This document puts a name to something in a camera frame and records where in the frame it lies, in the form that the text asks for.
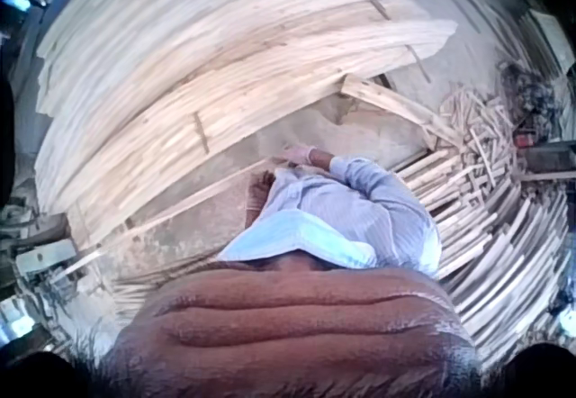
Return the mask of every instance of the red object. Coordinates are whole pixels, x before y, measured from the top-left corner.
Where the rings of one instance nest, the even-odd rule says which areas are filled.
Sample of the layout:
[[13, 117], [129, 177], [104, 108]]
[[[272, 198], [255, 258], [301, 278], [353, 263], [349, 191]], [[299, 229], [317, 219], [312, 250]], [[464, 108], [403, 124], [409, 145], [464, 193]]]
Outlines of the red object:
[[531, 148], [534, 144], [533, 134], [518, 134], [514, 137], [514, 145], [519, 149]]

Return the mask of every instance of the hand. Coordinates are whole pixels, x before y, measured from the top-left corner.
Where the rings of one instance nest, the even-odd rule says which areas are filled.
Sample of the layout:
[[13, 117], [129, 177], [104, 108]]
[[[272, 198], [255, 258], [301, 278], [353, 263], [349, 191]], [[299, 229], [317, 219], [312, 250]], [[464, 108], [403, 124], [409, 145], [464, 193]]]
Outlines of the hand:
[[246, 209], [249, 211], [262, 211], [270, 189], [275, 181], [274, 173], [264, 171], [250, 175], [250, 182], [248, 183]]
[[312, 146], [297, 145], [285, 149], [280, 158], [286, 159], [299, 166], [311, 166], [310, 153], [314, 150]]

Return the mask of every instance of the wooden plank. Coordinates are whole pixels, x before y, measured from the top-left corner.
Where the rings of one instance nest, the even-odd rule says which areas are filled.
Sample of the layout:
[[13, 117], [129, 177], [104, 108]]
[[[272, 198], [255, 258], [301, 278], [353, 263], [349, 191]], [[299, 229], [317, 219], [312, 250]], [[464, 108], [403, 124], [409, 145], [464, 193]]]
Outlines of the wooden plank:
[[564, 180], [576, 178], [576, 171], [558, 171], [554, 173], [534, 173], [531, 175], [519, 175], [521, 182], [535, 182], [538, 180]]
[[129, 240], [134, 236], [139, 236], [140, 234], [149, 231], [158, 225], [171, 220], [172, 218], [176, 217], [180, 213], [188, 211], [193, 207], [197, 206], [200, 203], [205, 202], [213, 198], [215, 195], [223, 193], [224, 191], [232, 188], [235, 185], [238, 185], [242, 180], [248, 177], [251, 173], [256, 173], [258, 171], [262, 171], [267, 167], [273, 167], [273, 163], [270, 159], [263, 159], [258, 161], [256, 164], [253, 164], [249, 167], [246, 167], [228, 177], [223, 178], [222, 180], [212, 184], [210, 186], [205, 187], [203, 190], [198, 191], [192, 195], [189, 195], [181, 202], [165, 209], [163, 212], [159, 213], [155, 217], [149, 219], [147, 222], [144, 222], [141, 225], [135, 226], [132, 229], [125, 231], [123, 234], [118, 236], [116, 239], [106, 243], [102, 246], [101, 249], [110, 249], [118, 244], [124, 242], [125, 240]]
[[427, 157], [420, 159], [419, 161], [415, 162], [411, 166], [404, 168], [400, 173], [398, 173], [398, 176], [402, 179], [406, 179], [412, 175], [415, 175], [420, 170], [423, 170], [424, 168], [426, 168], [430, 164], [434, 164], [436, 161], [438, 161], [442, 158], [446, 158], [449, 154], [450, 154], [450, 150], [448, 150], [448, 149], [439, 150], [438, 152], [434, 152], [433, 154], [428, 155]]
[[416, 123], [457, 148], [461, 148], [464, 144], [462, 136], [432, 110], [390, 89], [360, 77], [348, 75], [341, 92]]
[[480, 143], [480, 139], [478, 138], [478, 136], [476, 135], [476, 132], [474, 132], [474, 129], [472, 127], [470, 128], [470, 133], [472, 135], [474, 143], [476, 143], [476, 147], [478, 148], [478, 152], [480, 153], [482, 161], [484, 161], [484, 166], [486, 167], [486, 173], [488, 173], [488, 179], [490, 180], [490, 184], [492, 185], [492, 188], [495, 188], [496, 187], [496, 180], [494, 179], [494, 174], [492, 173], [490, 161], [488, 160], [488, 157], [486, 156], [486, 152], [484, 151], [484, 148], [482, 147], [482, 145]]

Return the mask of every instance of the striped shirt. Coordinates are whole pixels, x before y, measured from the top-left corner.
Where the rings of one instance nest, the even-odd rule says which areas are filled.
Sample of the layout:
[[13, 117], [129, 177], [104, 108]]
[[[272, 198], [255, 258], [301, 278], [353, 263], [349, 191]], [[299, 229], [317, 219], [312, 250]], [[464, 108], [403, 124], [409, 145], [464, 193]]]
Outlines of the striped shirt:
[[299, 209], [351, 241], [374, 248], [378, 267], [407, 267], [433, 276], [440, 238], [430, 214], [391, 172], [362, 158], [336, 157], [326, 177], [304, 169], [278, 168], [264, 210]]

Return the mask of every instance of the shirt sleeve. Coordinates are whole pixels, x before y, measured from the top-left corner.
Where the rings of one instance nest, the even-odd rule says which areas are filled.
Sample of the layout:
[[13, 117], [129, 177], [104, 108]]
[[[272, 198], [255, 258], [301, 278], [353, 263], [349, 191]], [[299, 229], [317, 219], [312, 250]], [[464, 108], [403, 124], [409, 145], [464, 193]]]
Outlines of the shirt sleeve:
[[394, 248], [416, 257], [418, 270], [434, 275], [441, 246], [434, 220], [416, 196], [392, 172], [364, 158], [334, 157], [330, 174], [381, 205], [389, 214]]

